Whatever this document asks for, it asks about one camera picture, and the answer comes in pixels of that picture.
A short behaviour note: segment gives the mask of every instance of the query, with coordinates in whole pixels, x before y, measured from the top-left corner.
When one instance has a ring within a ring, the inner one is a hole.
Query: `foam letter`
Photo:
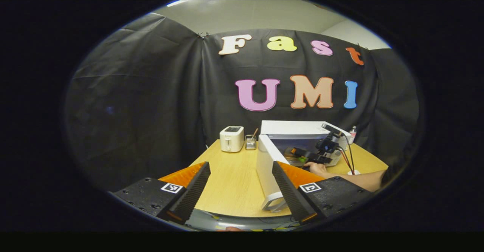
[[[262,83],[266,85],[266,102],[257,103],[252,98],[252,87],[256,84],[255,80],[238,80],[235,85],[239,88],[240,105],[250,111],[266,111],[275,106],[277,97],[277,79],[264,79]]]
[[[297,47],[294,46],[294,41],[290,37],[271,37],[269,41],[270,42],[267,44],[267,47],[274,51],[280,51],[283,49],[284,51],[292,52],[297,49]]]
[[[311,42],[311,45],[313,46],[313,51],[316,54],[322,54],[323,56],[331,56],[332,55],[332,50],[329,48],[329,44],[325,42],[320,42],[319,40],[313,40]]]
[[[356,88],[358,87],[358,83],[353,81],[346,81],[344,82],[348,91],[346,94],[346,103],[344,103],[345,108],[355,108],[356,107]]]
[[[332,78],[320,78],[316,88],[313,88],[313,85],[305,75],[293,75],[291,80],[294,82],[295,87],[294,102],[291,104],[292,108],[305,108],[304,96],[306,96],[310,107],[314,107],[319,98],[318,108],[332,108],[331,87],[334,82]]]
[[[218,54],[235,54],[239,52],[239,49],[235,49],[235,45],[242,48],[245,45],[245,40],[252,40],[251,35],[238,35],[223,37],[223,47]]]
[[[356,52],[356,50],[353,47],[346,48],[346,51],[349,52],[349,54],[351,55],[351,59],[353,59],[353,61],[356,64],[363,66],[364,62],[361,61],[360,58],[358,57],[358,56],[361,56],[361,54],[359,52]]]

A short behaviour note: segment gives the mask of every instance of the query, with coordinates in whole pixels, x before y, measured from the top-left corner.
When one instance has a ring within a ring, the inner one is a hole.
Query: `orange object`
[[[177,219],[177,220],[182,221],[182,218],[180,218],[180,217],[176,216],[176,215],[175,215],[173,212],[171,212],[171,211],[166,211],[166,213],[167,213],[169,216],[171,216],[171,217],[173,217],[173,218],[175,218],[175,219]]]
[[[195,164],[194,166],[190,166],[188,168],[176,171],[175,173],[170,173],[169,175],[163,176],[158,180],[176,185],[182,185],[186,188],[188,184],[190,184],[190,181],[192,181],[193,177],[199,172],[200,168],[206,162],[207,161],[201,162],[199,164]]]
[[[281,166],[282,170],[287,175],[289,180],[291,180],[296,189],[299,188],[299,185],[325,180],[325,178],[322,178],[321,176],[317,176],[314,173],[299,169],[296,166],[285,164],[280,161],[277,161],[277,163]]]
[[[349,52],[350,56],[351,56],[351,59],[353,59],[353,61],[358,64],[358,65],[364,65],[365,63],[359,58],[359,56],[361,56],[361,54],[359,52],[356,52],[356,50],[353,48],[353,47],[348,47],[346,48],[346,51]]]
[[[318,214],[315,212],[309,216],[307,216],[306,218],[302,219],[301,222],[305,222],[305,221],[308,221],[309,219],[313,218],[314,216],[317,216]]]

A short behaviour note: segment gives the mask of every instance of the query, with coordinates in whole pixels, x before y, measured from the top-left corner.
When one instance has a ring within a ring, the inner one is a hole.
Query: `black plastic sheet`
[[[236,54],[219,55],[222,37],[250,34]],[[268,49],[287,36],[296,51]],[[331,56],[312,51],[327,42]],[[364,65],[346,50],[353,47]],[[331,108],[293,109],[292,75],[315,87],[332,78]],[[264,102],[263,79],[278,79],[277,102],[267,111],[239,103],[237,80],[252,79],[254,102]],[[346,81],[358,83],[357,107],[344,107]],[[229,125],[246,133],[262,120],[328,121],[358,127],[356,143],[383,161],[398,156],[414,131],[418,103],[408,68],[392,49],[369,51],[320,34],[250,29],[200,37],[183,25],[148,14],[110,35],[81,63],[66,99],[66,124],[75,156],[103,189],[116,191],[141,178],[187,167]]]

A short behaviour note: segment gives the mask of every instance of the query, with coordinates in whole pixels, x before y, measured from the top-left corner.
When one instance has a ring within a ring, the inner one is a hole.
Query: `pink letter u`
[[[238,80],[235,85],[239,88],[240,105],[250,111],[266,111],[275,106],[277,85],[280,83],[277,79],[264,79],[262,83],[266,85],[266,102],[254,102],[252,87],[256,84],[255,80]]]

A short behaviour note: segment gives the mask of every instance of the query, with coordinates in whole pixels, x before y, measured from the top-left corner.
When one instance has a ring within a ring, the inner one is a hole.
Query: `red cable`
[[[351,166],[349,166],[349,161],[348,161],[348,159],[347,159],[347,158],[344,156],[344,153],[343,153],[343,152],[341,152],[341,150],[338,150],[338,151],[341,153],[341,156],[343,156],[344,161],[346,161],[346,165],[348,165],[349,170],[351,171],[351,173],[352,173],[352,174],[355,174],[355,172],[353,171],[353,169],[351,169]]]

